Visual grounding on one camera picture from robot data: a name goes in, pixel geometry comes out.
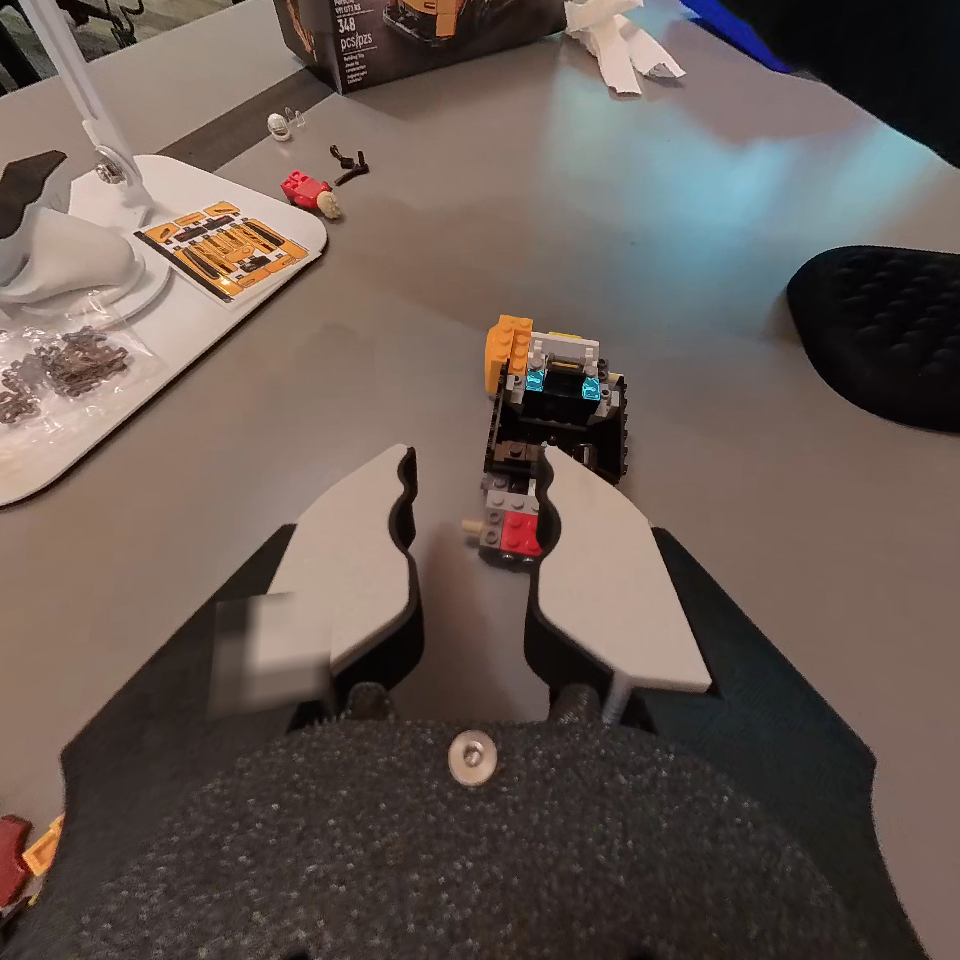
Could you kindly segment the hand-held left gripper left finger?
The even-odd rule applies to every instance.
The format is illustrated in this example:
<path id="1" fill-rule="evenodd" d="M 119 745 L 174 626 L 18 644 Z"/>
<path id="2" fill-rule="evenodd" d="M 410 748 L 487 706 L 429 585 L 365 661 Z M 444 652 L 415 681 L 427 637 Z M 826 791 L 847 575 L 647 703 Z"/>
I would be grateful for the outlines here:
<path id="1" fill-rule="evenodd" d="M 417 452 L 398 443 L 296 522 L 269 597 L 284 599 L 289 665 L 329 656 L 333 679 L 405 679 L 425 651 L 416 562 Z"/>

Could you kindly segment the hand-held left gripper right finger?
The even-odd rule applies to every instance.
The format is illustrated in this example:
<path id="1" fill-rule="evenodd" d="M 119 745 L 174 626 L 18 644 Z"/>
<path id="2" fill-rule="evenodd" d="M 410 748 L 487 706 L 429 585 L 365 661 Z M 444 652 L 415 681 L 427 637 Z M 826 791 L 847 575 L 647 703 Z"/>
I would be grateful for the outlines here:
<path id="1" fill-rule="evenodd" d="M 703 695 L 709 667 L 646 515 L 557 446 L 536 475 L 537 543 L 524 627 L 550 689 L 582 684 L 616 724 L 636 691 Z"/>

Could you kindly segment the partly built brick car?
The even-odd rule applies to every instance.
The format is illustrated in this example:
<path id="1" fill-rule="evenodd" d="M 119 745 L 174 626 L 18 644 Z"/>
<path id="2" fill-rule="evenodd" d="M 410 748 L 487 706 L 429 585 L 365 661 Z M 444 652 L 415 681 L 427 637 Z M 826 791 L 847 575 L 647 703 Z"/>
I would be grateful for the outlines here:
<path id="1" fill-rule="evenodd" d="M 627 474 L 627 386 L 596 339 L 534 325 L 525 376 L 501 370 L 498 392 L 487 394 L 483 514 L 462 528 L 487 564 L 520 571 L 542 555 L 537 470 L 544 450 L 558 448 L 613 486 Z"/>

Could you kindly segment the orange toy brick assembly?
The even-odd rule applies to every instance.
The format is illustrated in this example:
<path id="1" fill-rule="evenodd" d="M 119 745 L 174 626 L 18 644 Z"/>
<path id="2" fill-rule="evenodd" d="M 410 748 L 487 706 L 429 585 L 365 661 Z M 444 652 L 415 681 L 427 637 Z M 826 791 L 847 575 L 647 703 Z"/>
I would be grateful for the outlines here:
<path id="1" fill-rule="evenodd" d="M 487 333 L 484 355 L 486 393 L 493 397 L 498 392 L 502 368 L 509 376 L 525 377 L 534 322 L 531 318 L 508 315 Z"/>

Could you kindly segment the grey desk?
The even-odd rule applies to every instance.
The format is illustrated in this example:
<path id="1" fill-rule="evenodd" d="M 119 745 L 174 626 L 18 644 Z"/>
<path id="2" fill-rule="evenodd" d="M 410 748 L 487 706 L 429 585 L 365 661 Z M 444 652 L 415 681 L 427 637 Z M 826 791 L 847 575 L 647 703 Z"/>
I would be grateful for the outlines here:
<path id="1" fill-rule="evenodd" d="M 599 339 L 629 385 L 623 488 L 878 760 L 894 884 L 934 958 L 958 955 L 958 439 L 865 414 L 811 368 L 782 301 L 823 251 L 958 251 L 958 171 L 821 84 L 779 77 L 647 2 L 687 71 L 612 99 L 548 40 L 306 111 L 272 4 L 94 64 L 138 151 L 247 107 L 221 166 L 273 196 L 330 145 L 327 254 L 79 468 L 2 511 L 2 811 L 63 807 L 66 744 L 282 524 L 393 444 L 418 459 L 426 650 L 401 714 L 539 719 L 527 580 L 463 542 L 502 313 Z"/>

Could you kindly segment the white tray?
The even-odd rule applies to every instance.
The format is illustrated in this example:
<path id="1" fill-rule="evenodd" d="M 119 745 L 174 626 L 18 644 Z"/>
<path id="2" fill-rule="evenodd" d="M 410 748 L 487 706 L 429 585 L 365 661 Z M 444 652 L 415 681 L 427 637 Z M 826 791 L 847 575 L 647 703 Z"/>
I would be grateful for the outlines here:
<path id="1" fill-rule="evenodd" d="M 324 223 L 278 197 L 241 185 L 220 174 L 158 154 L 136 155 L 155 209 L 137 230 L 119 223 L 123 213 L 118 191 L 97 172 L 69 186 L 62 204 L 70 215 L 126 238 L 136 254 L 162 258 L 135 237 L 135 232 L 183 214 L 228 202 L 306 247 L 311 256 L 285 280 L 275 279 L 261 293 L 236 307 L 224 306 L 171 268 L 164 292 L 137 315 L 119 320 L 105 313 L 54 318 L 13 318 L 2 311 L 2 361 L 17 359 L 32 348 L 33 330 L 65 333 L 91 326 L 129 348 L 129 371 L 111 378 L 78 400 L 42 395 L 40 416 L 14 427 L 2 425 L 2 507 L 11 507 L 52 487 L 111 435 L 126 426 L 161 391 L 258 308 L 324 254 L 329 234 Z"/>

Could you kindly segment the orange sticker sheet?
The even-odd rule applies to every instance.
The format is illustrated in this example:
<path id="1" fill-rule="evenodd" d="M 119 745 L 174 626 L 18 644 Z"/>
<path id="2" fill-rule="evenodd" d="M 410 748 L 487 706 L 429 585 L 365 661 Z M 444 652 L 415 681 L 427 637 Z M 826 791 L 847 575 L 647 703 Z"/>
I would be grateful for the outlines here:
<path id="1" fill-rule="evenodd" d="M 227 201 L 145 225 L 134 237 L 231 308 L 285 281 L 311 257 L 307 247 Z"/>

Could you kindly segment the pile of dark small pieces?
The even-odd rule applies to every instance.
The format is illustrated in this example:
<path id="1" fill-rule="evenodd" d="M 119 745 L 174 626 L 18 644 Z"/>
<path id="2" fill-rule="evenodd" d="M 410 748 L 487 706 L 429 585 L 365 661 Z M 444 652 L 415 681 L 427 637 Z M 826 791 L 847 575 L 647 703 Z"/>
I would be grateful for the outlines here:
<path id="1" fill-rule="evenodd" d="M 32 330 L 31 349 L 2 361 L 1 424 L 15 427 L 42 415 L 42 396 L 78 401 L 128 372 L 133 355 L 105 332 L 86 325 L 64 333 Z"/>

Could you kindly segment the red brick with wheel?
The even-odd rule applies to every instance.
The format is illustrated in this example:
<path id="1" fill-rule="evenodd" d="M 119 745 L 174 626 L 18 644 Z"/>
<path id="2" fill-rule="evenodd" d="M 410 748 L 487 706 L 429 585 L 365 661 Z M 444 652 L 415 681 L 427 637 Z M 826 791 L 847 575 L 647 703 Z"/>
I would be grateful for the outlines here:
<path id="1" fill-rule="evenodd" d="M 316 213 L 328 221 L 343 218 L 339 199 L 327 181 L 294 171 L 284 179 L 280 188 L 287 201 L 298 209 Z"/>

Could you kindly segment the black textured pad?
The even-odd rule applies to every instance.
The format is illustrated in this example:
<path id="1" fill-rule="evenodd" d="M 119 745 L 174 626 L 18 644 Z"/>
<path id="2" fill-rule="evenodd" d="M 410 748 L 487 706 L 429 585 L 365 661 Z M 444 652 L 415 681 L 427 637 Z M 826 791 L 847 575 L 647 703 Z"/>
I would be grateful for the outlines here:
<path id="1" fill-rule="evenodd" d="M 888 422 L 959 433 L 959 255 L 842 246 L 786 287 L 799 342 L 847 402 Z"/>

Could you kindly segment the grey and black curved part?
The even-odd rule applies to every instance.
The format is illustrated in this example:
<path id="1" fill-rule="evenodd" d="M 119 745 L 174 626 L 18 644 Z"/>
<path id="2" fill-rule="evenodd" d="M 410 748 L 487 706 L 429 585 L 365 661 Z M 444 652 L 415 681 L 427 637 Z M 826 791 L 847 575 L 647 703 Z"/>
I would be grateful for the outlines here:
<path id="1" fill-rule="evenodd" d="M 65 161 L 65 153 L 49 150 L 2 171 L 2 306 L 44 305 L 86 292 L 113 302 L 143 275 L 143 261 L 125 237 L 66 212 L 54 183 Z"/>

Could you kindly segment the pile of small toy bricks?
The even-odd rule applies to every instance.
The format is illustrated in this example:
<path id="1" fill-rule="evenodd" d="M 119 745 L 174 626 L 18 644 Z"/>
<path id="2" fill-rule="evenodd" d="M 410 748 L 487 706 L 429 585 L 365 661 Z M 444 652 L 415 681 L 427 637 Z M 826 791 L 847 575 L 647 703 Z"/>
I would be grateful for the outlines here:
<path id="1" fill-rule="evenodd" d="M 15 905 L 27 886 L 51 869 L 66 816 L 57 817 L 30 845 L 33 824 L 17 815 L 1 817 L 1 909 Z"/>

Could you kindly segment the yellow car toy set box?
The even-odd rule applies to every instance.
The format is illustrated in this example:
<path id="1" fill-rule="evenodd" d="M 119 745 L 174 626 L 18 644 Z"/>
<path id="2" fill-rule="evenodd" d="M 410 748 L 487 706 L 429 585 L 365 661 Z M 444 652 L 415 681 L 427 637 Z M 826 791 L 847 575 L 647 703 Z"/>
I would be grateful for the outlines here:
<path id="1" fill-rule="evenodd" d="M 563 1 L 275 1 L 296 59 L 348 95 L 538 42 Z"/>

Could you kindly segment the crumpled white paper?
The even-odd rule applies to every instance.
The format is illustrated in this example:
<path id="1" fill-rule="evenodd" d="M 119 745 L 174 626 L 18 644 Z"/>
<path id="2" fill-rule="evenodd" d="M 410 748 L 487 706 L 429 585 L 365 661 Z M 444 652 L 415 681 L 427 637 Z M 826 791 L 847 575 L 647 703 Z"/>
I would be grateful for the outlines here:
<path id="1" fill-rule="evenodd" d="M 629 14 L 643 1 L 564 2 L 565 33 L 594 56 L 607 89 L 641 98 L 641 78 L 679 81 L 687 75 L 662 44 Z"/>

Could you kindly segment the blue plastic bin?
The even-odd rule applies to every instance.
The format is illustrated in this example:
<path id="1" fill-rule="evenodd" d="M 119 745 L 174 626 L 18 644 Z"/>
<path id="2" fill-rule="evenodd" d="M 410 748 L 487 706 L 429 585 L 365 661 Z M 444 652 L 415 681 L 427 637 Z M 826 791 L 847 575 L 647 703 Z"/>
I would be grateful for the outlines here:
<path id="1" fill-rule="evenodd" d="M 732 13 L 720 1 L 681 1 L 694 15 L 694 21 L 703 30 L 744 53 L 755 62 L 783 75 L 792 75 L 795 69 L 778 58 L 745 21 Z"/>

